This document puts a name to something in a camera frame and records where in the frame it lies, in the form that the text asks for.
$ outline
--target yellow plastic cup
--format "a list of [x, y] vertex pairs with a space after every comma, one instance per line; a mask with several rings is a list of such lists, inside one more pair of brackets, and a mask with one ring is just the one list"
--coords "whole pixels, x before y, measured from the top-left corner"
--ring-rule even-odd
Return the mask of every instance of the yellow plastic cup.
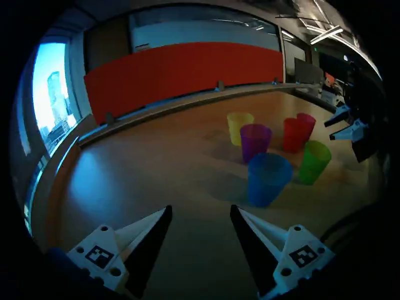
[[231, 112], [228, 113], [228, 126], [230, 141], [235, 146], [242, 145], [241, 128], [244, 125], [254, 123], [254, 117], [248, 112]]

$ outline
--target orange partition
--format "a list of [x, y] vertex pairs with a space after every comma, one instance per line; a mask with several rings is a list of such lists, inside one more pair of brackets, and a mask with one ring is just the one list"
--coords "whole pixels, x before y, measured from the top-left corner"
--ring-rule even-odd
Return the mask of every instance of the orange partition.
[[282, 53], [230, 42], [152, 48], [106, 63], [85, 77], [94, 118], [119, 117], [147, 104], [226, 86], [283, 80]]

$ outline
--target building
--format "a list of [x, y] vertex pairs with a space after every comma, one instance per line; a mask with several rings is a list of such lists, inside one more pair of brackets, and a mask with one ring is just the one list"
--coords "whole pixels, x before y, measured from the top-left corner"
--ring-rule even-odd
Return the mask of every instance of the building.
[[51, 153], [57, 144], [63, 139], [68, 130], [70, 130], [70, 127], [68, 126], [66, 118], [55, 124], [44, 142], [49, 153]]
[[58, 124], [68, 116], [66, 101], [61, 91], [60, 72], [50, 74], [47, 78], [47, 89], [55, 124]]
[[49, 135], [49, 128], [47, 126], [45, 127], [41, 127], [39, 129], [40, 131], [40, 135], [43, 138], [43, 140], [45, 140], [47, 138], [47, 136]]

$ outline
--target desk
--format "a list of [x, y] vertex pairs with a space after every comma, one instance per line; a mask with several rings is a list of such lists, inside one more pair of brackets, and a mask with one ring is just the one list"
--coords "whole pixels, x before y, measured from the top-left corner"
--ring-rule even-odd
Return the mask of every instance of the desk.
[[[311, 139], [332, 160], [313, 186], [293, 181], [268, 208], [246, 199], [247, 166], [230, 143], [229, 112], [254, 115], [273, 131], [270, 151], [295, 168], [302, 153], [282, 151], [283, 121], [311, 114]], [[117, 229], [166, 205], [172, 222], [143, 299], [256, 299], [257, 288], [237, 239], [231, 204], [284, 229], [302, 224], [320, 237], [333, 223], [374, 201], [373, 160], [357, 163], [347, 140], [329, 140], [332, 114], [283, 92], [231, 98], [176, 112], [111, 135], [83, 149], [67, 184], [58, 245], [68, 251], [100, 224]]]

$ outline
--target skyscraper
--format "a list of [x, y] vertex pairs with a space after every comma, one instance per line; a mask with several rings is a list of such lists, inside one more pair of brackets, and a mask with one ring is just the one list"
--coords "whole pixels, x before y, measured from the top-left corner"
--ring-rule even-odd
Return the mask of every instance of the skyscraper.
[[47, 78], [47, 89], [50, 97], [51, 110], [57, 125], [68, 116], [63, 92], [61, 91], [60, 72], [56, 71]]

